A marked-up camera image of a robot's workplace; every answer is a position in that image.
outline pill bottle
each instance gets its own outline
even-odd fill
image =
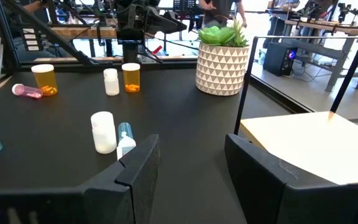
[[[101,154],[109,154],[116,150],[116,127],[112,113],[102,111],[91,117],[93,141],[96,151]]]
[[[25,86],[23,84],[15,84],[12,87],[12,92],[16,96],[28,96],[32,98],[39,99],[43,95],[43,91],[37,88],[32,88],[29,86]]]
[[[31,67],[34,73],[38,88],[44,93],[44,96],[52,96],[57,93],[57,84],[55,78],[55,67],[50,64],[41,64]]]
[[[104,75],[104,87],[106,94],[109,96],[115,96],[119,94],[118,74],[114,68],[107,68],[103,71]]]
[[[125,91],[135,93],[140,90],[140,65],[138,63],[125,63],[122,65],[124,73]]]

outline gray floor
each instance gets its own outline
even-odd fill
[[[242,112],[242,119],[263,118],[268,116],[280,116],[290,114],[276,102],[257,90],[255,87],[248,87],[246,103]]]

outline white plastic bottle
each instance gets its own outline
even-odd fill
[[[101,154],[109,154],[116,150],[116,127],[112,113],[102,111],[91,117],[93,141],[96,151]]]
[[[119,94],[119,83],[117,70],[114,68],[107,68],[103,71],[104,75],[104,87],[106,88],[106,94],[109,96],[115,96]]]

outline person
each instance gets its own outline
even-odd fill
[[[70,56],[61,47],[52,47],[52,44],[49,42],[45,44],[51,47],[41,51],[27,51],[25,49],[24,40],[21,36],[22,27],[20,20],[18,20],[17,14],[10,10],[7,6],[3,7],[12,34],[14,48],[20,61],[33,61],[37,58],[57,58]],[[41,1],[35,1],[23,6],[23,8],[26,9],[29,13],[33,14],[34,12],[43,9],[44,5]]]
[[[293,9],[298,7],[299,0],[276,0],[274,8],[283,9],[283,11],[288,11],[288,9]],[[267,32],[267,35],[283,35],[285,21],[287,19],[287,14],[274,14],[270,18],[270,30]],[[278,42],[278,39],[266,38],[263,48],[267,48],[269,42],[271,41]]]
[[[205,10],[204,26],[219,28],[227,25],[229,12],[233,3],[236,3],[237,9],[242,18],[242,25],[247,27],[247,20],[242,6],[242,0],[200,0],[200,7]]]

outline workbench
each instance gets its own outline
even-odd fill
[[[150,223],[245,223],[227,170],[224,139],[233,132],[240,95],[199,91],[195,69],[140,73],[141,90],[107,96],[103,73],[56,73],[58,93],[39,100],[0,87],[0,189],[72,187],[116,161],[94,148],[90,117],[99,111],[132,126],[134,139],[160,136],[160,167]]]
[[[57,35],[64,39],[97,39],[98,31],[96,27],[52,27],[51,28]],[[145,35],[145,39],[152,39],[149,35]],[[116,28],[113,27],[101,27],[100,36],[102,39],[116,39]]]
[[[320,23],[319,21],[312,23],[312,22],[301,22],[301,21],[285,21],[286,28],[285,30],[292,30],[293,26],[297,27],[309,27],[312,29],[319,29],[319,30],[326,30],[328,32],[343,32],[347,34],[348,36],[358,36],[358,28],[356,27],[341,27],[341,26],[335,26],[333,24],[332,26],[329,25],[329,23]],[[336,84],[338,78],[343,78],[345,75],[342,75],[342,69],[344,66],[344,63],[347,59],[347,56],[349,55],[349,52],[351,50],[351,47],[354,43],[355,39],[346,39],[345,44],[343,45],[342,50],[334,50],[329,49],[327,47],[323,47],[316,44],[307,43],[301,40],[296,39],[286,39],[284,40],[285,43],[291,44],[294,47],[298,47],[299,49],[303,49],[307,52],[313,52],[325,57],[329,57],[336,60],[335,67],[325,67],[324,65],[320,65],[316,62],[310,61],[310,60],[302,60],[302,58],[299,58],[304,63],[310,63],[312,65],[315,65],[319,68],[328,70],[332,72],[331,77],[328,81],[326,91],[332,91],[334,85]]]

